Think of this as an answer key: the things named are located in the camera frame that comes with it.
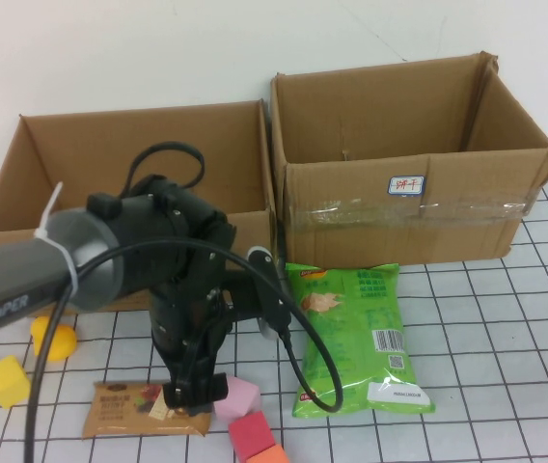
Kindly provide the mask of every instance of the grid paper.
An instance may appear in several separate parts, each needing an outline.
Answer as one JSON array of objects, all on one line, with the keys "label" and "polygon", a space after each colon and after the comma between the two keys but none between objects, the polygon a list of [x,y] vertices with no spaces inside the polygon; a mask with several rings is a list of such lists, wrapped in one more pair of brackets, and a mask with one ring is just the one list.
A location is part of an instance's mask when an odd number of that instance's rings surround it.
[{"label": "grid paper", "polygon": [[[295,379],[281,345],[257,323],[238,323],[218,371],[258,384],[263,411],[292,462],[548,463],[548,184],[504,259],[401,268],[398,300],[419,384],[436,402],[424,416],[365,411],[322,420],[291,416]],[[100,380],[167,379],[146,312],[68,316],[78,349],[47,366],[37,426],[37,461],[159,460],[233,463],[223,423],[205,438],[99,436],[81,440]],[[0,330],[0,359],[31,372],[30,320]],[[306,336],[293,322],[298,358]],[[0,408],[0,463],[20,462],[24,404]]]}]

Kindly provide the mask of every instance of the white cable tie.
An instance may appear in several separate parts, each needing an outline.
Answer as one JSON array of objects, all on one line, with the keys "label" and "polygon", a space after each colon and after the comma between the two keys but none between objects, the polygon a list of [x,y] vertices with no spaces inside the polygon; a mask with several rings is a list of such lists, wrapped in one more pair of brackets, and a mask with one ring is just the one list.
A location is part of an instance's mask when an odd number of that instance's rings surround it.
[{"label": "white cable tie", "polygon": [[62,256],[64,256],[64,259],[66,260],[66,265],[68,267],[68,272],[70,274],[70,280],[72,282],[72,292],[70,293],[70,297],[72,297],[77,293],[77,290],[79,288],[79,277],[77,275],[77,267],[74,263],[74,260],[72,259],[72,256],[69,253],[69,250],[66,249],[64,246],[62,246],[60,243],[53,241],[51,238],[49,238],[49,234],[47,233],[47,230],[46,230],[47,222],[49,221],[49,215],[51,215],[51,209],[53,209],[53,206],[58,201],[58,197],[60,196],[60,192],[62,191],[63,186],[64,184],[62,182],[59,182],[55,186],[55,189],[53,190],[53,193],[51,194],[51,198],[49,199],[49,202],[47,203],[46,207],[44,208],[44,211],[42,212],[41,224],[34,231],[34,237],[38,238],[41,241],[44,241],[47,244],[50,244],[51,246],[56,248],[58,251],[60,251],[62,253]]}]

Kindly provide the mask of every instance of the cardboard box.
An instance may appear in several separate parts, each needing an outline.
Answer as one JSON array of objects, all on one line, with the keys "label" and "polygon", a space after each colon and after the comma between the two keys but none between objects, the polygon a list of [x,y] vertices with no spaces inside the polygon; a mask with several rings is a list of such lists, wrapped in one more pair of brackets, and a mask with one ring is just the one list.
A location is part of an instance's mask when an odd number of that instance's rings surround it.
[{"label": "cardboard box", "polygon": [[548,138],[487,53],[272,81],[288,261],[505,256],[548,180]]},{"label": "cardboard box", "polygon": [[[205,157],[195,194],[217,205],[237,226],[233,250],[245,256],[261,245],[275,249],[274,196],[261,101],[136,111],[22,116],[0,172],[0,244],[29,239],[55,185],[59,209],[85,205],[95,192],[119,194],[128,167],[142,150],[182,141]],[[160,174],[190,180],[199,164],[163,151],[148,158],[134,181]],[[146,292],[108,310],[144,309]]]}]

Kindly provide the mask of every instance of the black cable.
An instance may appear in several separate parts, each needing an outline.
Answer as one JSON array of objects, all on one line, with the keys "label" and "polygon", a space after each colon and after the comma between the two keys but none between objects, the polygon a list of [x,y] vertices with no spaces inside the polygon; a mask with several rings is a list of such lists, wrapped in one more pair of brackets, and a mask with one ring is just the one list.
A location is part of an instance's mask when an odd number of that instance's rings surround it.
[{"label": "black cable", "polygon": [[[300,324],[304,327],[309,337],[315,343],[315,346],[317,350],[319,351],[319,353],[321,354],[321,357],[323,358],[325,365],[328,367],[328,371],[330,372],[330,375],[332,377],[332,383],[334,384],[334,390],[336,393],[336,399],[335,399],[334,405],[327,405],[323,403],[321,400],[318,399],[318,397],[316,397],[316,395],[313,393],[311,388],[308,386],[306,382],[306,378],[300,371],[299,366],[297,365],[297,361],[295,360],[295,356],[293,355],[293,352],[291,350],[290,337],[287,330],[283,334],[279,333],[279,336],[281,337],[281,340],[283,341],[286,349],[288,350],[289,359],[290,360],[292,359],[291,364],[293,365],[293,370],[295,371],[295,374],[298,377],[300,384],[306,391],[306,394],[311,398],[311,400],[317,406],[319,406],[326,412],[336,413],[341,409],[343,405],[343,384],[341,382],[341,377],[339,376],[339,372],[336,369],[334,360],[332,359],[330,352],[325,346],[325,343],[323,342],[323,340],[321,339],[321,337],[319,336],[319,334],[317,333],[313,325],[311,325],[308,318],[302,313],[302,311],[297,307],[295,302],[287,294],[285,294],[278,286],[273,284],[267,276],[265,276],[255,266],[253,266],[248,260],[238,256],[237,254],[221,246],[215,245],[213,243],[210,243],[208,241],[204,241],[201,239],[188,238],[183,236],[168,236],[164,238],[161,237],[156,239],[150,239],[150,240],[142,241],[139,243],[120,246],[120,247],[105,251],[102,254],[99,254],[98,256],[89,260],[87,263],[83,264],[79,268],[79,270],[77,271],[78,279],[82,280],[86,278],[92,271],[94,271],[97,267],[102,265],[107,260],[116,258],[125,253],[135,251],[138,249],[143,249],[143,248],[156,247],[156,246],[168,246],[168,245],[184,246],[186,248],[192,248],[194,250],[205,250],[211,253],[219,254],[223,256],[225,259],[230,260],[231,262],[242,267],[244,270],[246,270],[246,272],[251,274],[253,277],[256,277],[257,279],[261,280],[266,286],[268,286],[272,291],[274,291],[279,297],[279,299],[283,301],[284,305],[290,308],[295,318],[297,318]],[[60,323],[60,319],[62,318],[66,305],[69,302],[71,292],[72,292],[72,283],[68,283],[62,297],[60,298],[55,308],[53,309],[53,313],[51,314],[49,324],[47,326],[46,332],[44,334],[44,338],[42,340],[41,351],[39,352],[39,357],[36,360],[36,367],[34,369],[34,375],[32,376],[32,389],[30,392],[30,398],[27,403],[27,408],[26,408],[27,414],[25,417],[25,442],[24,442],[24,452],[23,452],[23,458],[25,463],[34,462],[34,442],[35,442],[34,436],[36,432],[36,415],[38,412],[39,396],[41,394],[42,376],[44,375],[44,365],[46,364],[46,360],[49,355],[49,350],[51,348],[51,343],[53,341],[53,335],[55,334],[55,331],[57,330],[57,327]]]},{"label": "black cable", "polygon": [[186,183],[185,185],[182,185],[181,188],[192,188],[193,186],[195,186],[197,183],[199,183],[202,180],[202,178],[206,174],[206,160],[204,159],[204,156],[201,154],[199,150],[183,142],[157,143],[156,145],[152,145],[148,149],[144,150],[141,154],[139,154],[137,157],[134,158],[134,160],[132,161],[132,164],[130,164],[130,169],[128,170],[128,177],[126,179],[126,183],[123,186],[122,193],[120,193],[120,198],[125,198],[126,196],[128,196],[128,193],[130,191],[130,186],[132,184],[132,178],[137,172],[139,165],[143,161],[145,161],[148,157],[150,157],[152,154],[159,151],[164,151],[164,150],[185,152],[186,154],[189,154],[193,158],[197,159],[197,161],[199,161],[199,165],[200,165],[199,173],[197,174],[195,178],[190,180],[188,183]]}]

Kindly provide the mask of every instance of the food wrapper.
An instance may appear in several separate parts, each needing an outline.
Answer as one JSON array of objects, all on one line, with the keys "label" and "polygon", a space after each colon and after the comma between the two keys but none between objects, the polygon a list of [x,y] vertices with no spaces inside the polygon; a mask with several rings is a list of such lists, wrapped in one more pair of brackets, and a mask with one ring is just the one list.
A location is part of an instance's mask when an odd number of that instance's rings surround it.
[{"label": "food wrapper", "polygon": [[[367,409],[434,411],[434,404],[416,384],[404,349],[397,303],[398,265],[322,270],[288,264],[287,271],[296,302],[323,339],[341,375],[340,414]],[[333,403],[336,393],[330,372],[311,340],[302,365],[317,397]],[[300,389],[294,417],[327,415]]]},{"label": "food wrapper", "polygon": [[196,434],[209,431],[211,414],[189,417],[169,410],[162,384],[96,383],[96,394],[83,426],[83,438],[109,434]]}]

